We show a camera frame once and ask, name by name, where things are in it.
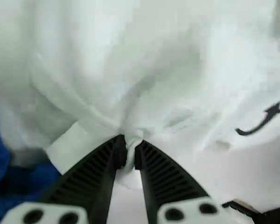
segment black printed logo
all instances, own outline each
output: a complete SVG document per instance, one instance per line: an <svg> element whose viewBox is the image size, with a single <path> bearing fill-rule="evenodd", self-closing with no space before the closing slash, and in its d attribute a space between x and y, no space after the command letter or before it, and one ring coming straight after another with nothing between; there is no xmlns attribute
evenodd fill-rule
<svg viewBox="0 0 280 224"><path fill-rule="evenodd" d="M280 113L280 102L278 102L277 104L271 106L270 108L268 108L267 110L265 110L265 112L267 113L265 119L255 128L253 128L250 131L244 132L241 129L237 128L235 129L236 132L239 135L243 135L243 136L247 136L250 134L254 134L255 132L259 131L261 128L263 128L270 120L272 120L277 114Z"/></svg>

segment black screw hole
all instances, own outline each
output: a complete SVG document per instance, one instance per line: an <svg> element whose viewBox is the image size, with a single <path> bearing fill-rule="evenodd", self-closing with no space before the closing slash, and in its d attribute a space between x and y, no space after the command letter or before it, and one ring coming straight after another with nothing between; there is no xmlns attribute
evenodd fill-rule
<svg viewBox="0 0 280 224"><path fill-rule="evenodd" d="M200 211L203 214L215 214L217 213L217 209L215 206L211 205L211 204L202 204L200 205Z"/></svg>
<svg viewBox="0 0 280 224"><path fill-rule="evenodd" d="M59 224L76 224L78 222L79 216L76 213L69 212L64 214L60 220Z"/></svg>
<svg viewBox="0 0 280 224"><path fill-rule="evenodd" d="M166 211L165 217L167 220L182 220L184 218L183 213L178 209L168 209Z"/></svg>
<svg viewBox="0 0 280 224"><path fill-rule="evenodd" d="M40 209L35 209L27 213L23 219L25 224L35 224L41 220L43 211Z"/></svg>

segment white fabric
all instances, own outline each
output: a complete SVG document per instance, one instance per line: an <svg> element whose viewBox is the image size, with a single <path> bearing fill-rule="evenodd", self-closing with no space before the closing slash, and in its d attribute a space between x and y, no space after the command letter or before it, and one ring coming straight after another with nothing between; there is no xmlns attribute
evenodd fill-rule
<svg viewBox="0 0 280 224"><path fill-rule="evenodd" d="M122 133L129 154L118 179L130 188L140 186L126 175L143 139L189 161L270 142L280 114L255 134L235 129L256 127L280 101L275 5L0 0L1 136L11 150L45 148L64 173Z"/></svg>

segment blue surface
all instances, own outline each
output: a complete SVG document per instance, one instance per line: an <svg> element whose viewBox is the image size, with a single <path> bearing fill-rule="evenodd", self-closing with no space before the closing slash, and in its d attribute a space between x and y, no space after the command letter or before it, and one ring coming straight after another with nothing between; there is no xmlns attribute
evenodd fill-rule
<svg viewBox="0 0 280 224"><path fill-rule="evenodd" d="M36 201L60 174L52 164L35 169L9 167L9 153L0 140L0 220L24 201Z"/></svg>

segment white t-shirt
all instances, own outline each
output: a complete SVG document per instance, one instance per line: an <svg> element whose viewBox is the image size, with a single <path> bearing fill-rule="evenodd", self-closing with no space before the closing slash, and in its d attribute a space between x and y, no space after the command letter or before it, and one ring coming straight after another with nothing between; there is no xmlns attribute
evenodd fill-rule
<svg viewBox="0 0 280 224"><path fill-rule="evenodd" d="M271 142L279 4L0 0L0 134L11 151L45 148L65 173L122 133L129 187L143 139L189 161Z"/></svg>

